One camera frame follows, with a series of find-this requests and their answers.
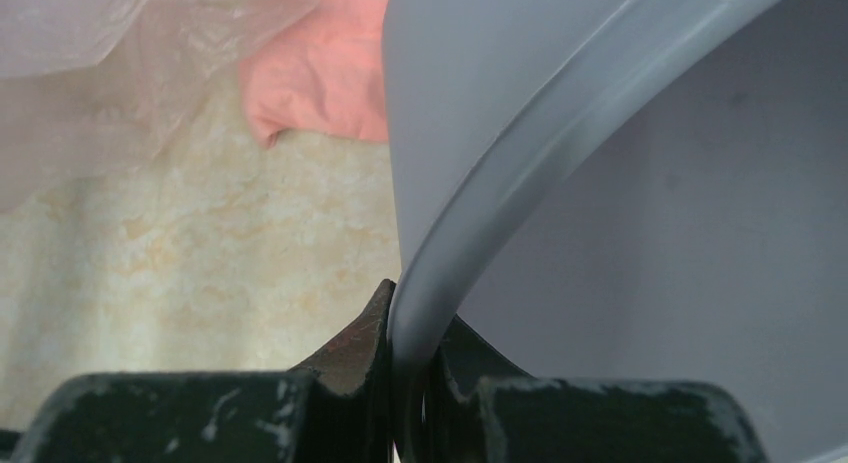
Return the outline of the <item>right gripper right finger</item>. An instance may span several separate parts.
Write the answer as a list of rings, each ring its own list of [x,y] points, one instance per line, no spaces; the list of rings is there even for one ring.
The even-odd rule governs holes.
[[[431,366],[433,462],[766,462],[747,415],[694,382],[533,377],[454,318]]]

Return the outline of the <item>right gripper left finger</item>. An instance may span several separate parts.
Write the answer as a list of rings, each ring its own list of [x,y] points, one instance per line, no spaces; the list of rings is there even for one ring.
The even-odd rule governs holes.
[[[13,462],[389,462],[385,280],[363,311],[276,371],[95,373],[60,385]]]

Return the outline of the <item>grey plastic trash bin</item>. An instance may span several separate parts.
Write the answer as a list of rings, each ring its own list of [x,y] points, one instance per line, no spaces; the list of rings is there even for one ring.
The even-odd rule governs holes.
[[[727,392],[847,455],[847,0],[389,0],[398,450],[454,318],[533,377]]]

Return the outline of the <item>pink cloth towel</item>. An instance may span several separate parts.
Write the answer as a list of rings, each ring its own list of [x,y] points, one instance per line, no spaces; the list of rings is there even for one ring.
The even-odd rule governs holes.
[[[243,111],[265,148],[288,130],[385,143],[381,40],[389,0],[316,0],[239,70]]]

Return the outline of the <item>translucent pink trash bag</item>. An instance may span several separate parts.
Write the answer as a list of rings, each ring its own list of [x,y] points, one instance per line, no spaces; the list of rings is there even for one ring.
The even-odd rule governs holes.
[[[1,206],[137,167],[317,0],[1,0]]]

